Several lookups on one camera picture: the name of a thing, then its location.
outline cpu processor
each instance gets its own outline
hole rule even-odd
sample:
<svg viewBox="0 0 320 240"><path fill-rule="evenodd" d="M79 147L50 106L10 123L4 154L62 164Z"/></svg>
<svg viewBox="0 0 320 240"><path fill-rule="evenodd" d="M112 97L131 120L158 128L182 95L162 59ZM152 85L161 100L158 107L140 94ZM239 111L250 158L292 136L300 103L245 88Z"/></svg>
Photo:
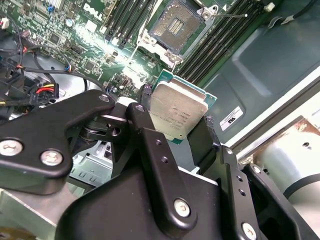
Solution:
<svg viewBox="0 0 320 240"><path fill-rule="evenodd" d="M163 70L152 90L150 115L155 129L179 144L216 100L212 94Z"/></svg>
<svg viewBox="0 0 320 240"><path fill-rule="evenodd" d="M149 34L173 54L178 55L203 19L183 0L171 0Z"/></svg>

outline black ram slot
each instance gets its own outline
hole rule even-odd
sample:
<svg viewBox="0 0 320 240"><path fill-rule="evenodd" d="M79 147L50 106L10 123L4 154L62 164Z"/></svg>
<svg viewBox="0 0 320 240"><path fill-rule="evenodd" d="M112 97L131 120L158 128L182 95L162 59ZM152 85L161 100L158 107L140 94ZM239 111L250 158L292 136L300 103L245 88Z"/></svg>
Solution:
<svg viewBox="0 0 320 240"><path fill-rule="evenodd" d="M193 84L198 84L202 78L204 78L210 70L228 53L229 49L241 38L242 34L250 27L252 23L254 23L259 17L260 14L262 14L263 11L256 10L254 17L252 17L247 26L243 29L239 30L233 38L230 39L230 41L227 42L227 47L222 48L222 51L218 52L212 60L206 65L206 68L203 72L201 72L198 76L195 77L194 81L192 81Z"/></svg>
<svg viewBox="0 0 320 240"><path fill-rule="evenodd" d="M206 52L205 56L201 59L201 64L196 65L191 71L185 74L186 80L192 80L196 78L196 74L201 73L208 66L208 63L213 60L213 56L217 54L217 52L221 49L228 49L226 47L226 42L235 36L235 32L250 21L253 18L254 12L257 11L257 8L253 4L249 6L247 12L248 17L246 18L237 18L232 23L230 23L227 27L224 27L224 31L218 37L214 38L214 41L210 45L210 50Z"/></svg>
<svg viewBox="0 0 320 240"><path fill-rule="evenodd" d="M128 27L128 24L131 21L133 21L133 16L140 11L139 8L140 8L141 4L143 3L143 1L144 0L138 0L138 3L134 4L133 9L130 10L129 17L127 17L124 24L121 24L121 27L118 30L116 30L116 32L115 32L116 35L117 35L117 33L120 33L120 34L125 33L124 30Z"/></svg>
<svg viewBox="0 0 320 240"><path fill-rule="evenodd" d="M239 9L239 5L244 4L244 1L238 0L228 11L228 14L235 14L237 10ZM198 58L200 55L202 55L206 49L207 46L210 44L210 40L212 39L213 36L217 34L218 31L221 30L223 25L228 24L228 21L230 18L222 18L219 23L215 26L213 31L210 33L210 36L208 36L205 41L201 44L201 46L197 49L197 51L186 61L186 63L183 65L183 67L180 69L178 72L178 75L181 77L184 77L184 74L186 71L188 71L188 68L191 67L195 62L198 61Z"/></svg>
<svg viewBox="0 0 320 240"><path fill-rule="evenodd" d="M133 4L135 4L136 1L134 0L124 0L122 5L119 5L119 7L115 10L114 16L110 19L110 22L108 22L108 30L106 39L110 41L117 31L117 28L119 27L119 24L123 21L124 17L126 16L126 13L128 9L131 9Z"/></svg>
<svg viewBox="0 0 320 240"><path fill-rule="evenodd" d="M250 2L243 1L240 5L238 5L237 9L235 9L232 14L239 15L246 13L248 12L248 8L250 8ZM210 51L211 48L215 46L216 42L219 41L219 39L221 39L230 30L230 28L234 26L234 23L240 19L241 18L229 17L224 21L223 26L216 28L215 31L210 34L206 45L201 49L201 51L197 52L192 62L188 62L187 67L183 71L184 78L187 78L187 76L190 75L190 72L192 72L196 66L201 66L204 58L207 56L208 51Z"/></svg>
<svg viewBox="0 0 320 240"><path fill-rule="evenodd" d="M143 6L142 11L140 12L139 16L137 17L137 20L139 21L147 12L149 4L150 4L151 0L148 0L147 3ZM133 24L131 26L131 28L129 30L126 31L126 33L122 36L122 40L120 43L119 48L123 49L126 45L126 43L128 42L128 40L131 38L134 30L137 28L137 26L135 24Z"/></svg>

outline dell logo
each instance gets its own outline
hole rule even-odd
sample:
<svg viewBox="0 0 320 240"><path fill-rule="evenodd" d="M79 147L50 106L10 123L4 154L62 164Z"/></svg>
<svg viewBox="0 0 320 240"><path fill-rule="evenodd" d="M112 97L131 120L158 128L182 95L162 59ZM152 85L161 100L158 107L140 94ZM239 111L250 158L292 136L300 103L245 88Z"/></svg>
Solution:
<svg viewBox="0 0 320 240"><path fill-rule="evenodd" d="M83 9L93 15L96 19L102 21L102 14L96 11L93 7L90 7L88 3L85 3Z"/></svg>

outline white sticker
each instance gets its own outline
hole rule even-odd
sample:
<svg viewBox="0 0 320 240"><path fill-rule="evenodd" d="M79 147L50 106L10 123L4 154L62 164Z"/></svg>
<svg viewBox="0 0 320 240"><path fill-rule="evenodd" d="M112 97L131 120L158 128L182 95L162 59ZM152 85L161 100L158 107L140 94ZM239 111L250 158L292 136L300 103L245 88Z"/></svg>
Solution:
<svg viewBox="0 0 320 240"><path fill-rule="evenodd" d="M244 112L241 110L239 106L236 107L235 110L233 110L226 118L224 118L220 122L220 126L222 131L226 130L228 127L231 126L238 118L240 118Z"/></svg>

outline ram slot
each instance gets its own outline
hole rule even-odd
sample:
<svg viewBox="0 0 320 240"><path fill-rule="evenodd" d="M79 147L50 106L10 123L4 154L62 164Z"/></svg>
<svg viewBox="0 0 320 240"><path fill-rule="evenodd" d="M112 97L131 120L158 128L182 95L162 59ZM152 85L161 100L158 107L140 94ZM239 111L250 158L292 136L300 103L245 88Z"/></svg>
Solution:
<svg viewBox="0 0 320 240"><path fill-rule="evenodd" d="M245 1L238 0L235 2L231 9L227 12L227 14L236 14L239 10L240 5L244 5ZM221 18L221 20L218 22L218 24L213 28L212 32L207 36L205 41L197 48L197 50L191 55L189 59L183 64L183 67L178 72L178 75L182 78L185 77L186 72L194 66L195 63L197 63L200 59L200 57L206 52L207 48L210 45L210 42L212 41L212 38L214 38L219 31L222 31L223 26L225 24L228 24L228 21L231 21L231 18Z"/></svg>
<svg viewBox="0 0 320 240"><path fill-rule="evenodd" d="M140 6L139 15L135 18L134 23L124 31L123 35L120 38L120 49L123 49L128 40L131 38L132 34L135 33L138 29L140 29L143 21L140 24L139 21L141 21L141 19L144 18L144 16L148 12L148 8L151 2L152 0L147 0Z"/></svg>
<svg viewBox="0 0 320 240"><path fill-rule="evenodd" d="M235 32L237 32L237 30L242 26L246 26L248 22L253 19L254 13L258 10L253 4L251 4L247 9L242 9L242 11L246 11L248 17L235 18L227 27L224 27L224 31L221 34L212 39L213 41L209 46L209 51L202 56L203 58L201 59L201 64L196 65L192 70L186 72L185 77L187 80L192 80L192 82L195 81L194 78L197 77L197 71L199 71L198 73L201 73L200 71L204 71L209 62L213 60L211 58L213 58L213 56L215 56L219 50L228 49L226 42L234 38Z"/></svg>
<svg viewBox="0 0 320 240"><path fill-rule="evenodd" d="M263 13L263 10L256 9L254 11L254 15L248 19L247 26L242 27L241 29L238 29L237 32L234 34L233 37L231 37L226 43L225 47L222 47L221 51L216 51L212 54L212 59L209 60L209 62L206 63L205 68L203 69L203 72L200 71L201 74L193 75L190 79L192 79L193 84L198 84L202 78L204 78L211 69L226 55L228 54L228 51L230 48L236 44L236 42L241 38L242 34L250 27L252 23L254 23L259 17L260 14Z"/></svg>
<svg viewBox="0 0 320 240"><path fill-rule="evenodd" d="M121 22L126 17L126 13L132 9L133 6L135 6L137 0L123 0L120 1L119 6L117 6L114 15L110 18L110 20L107 22L107 35L105 37L106 40L110 41L114 35L117 29L119 28Z"/></svg>

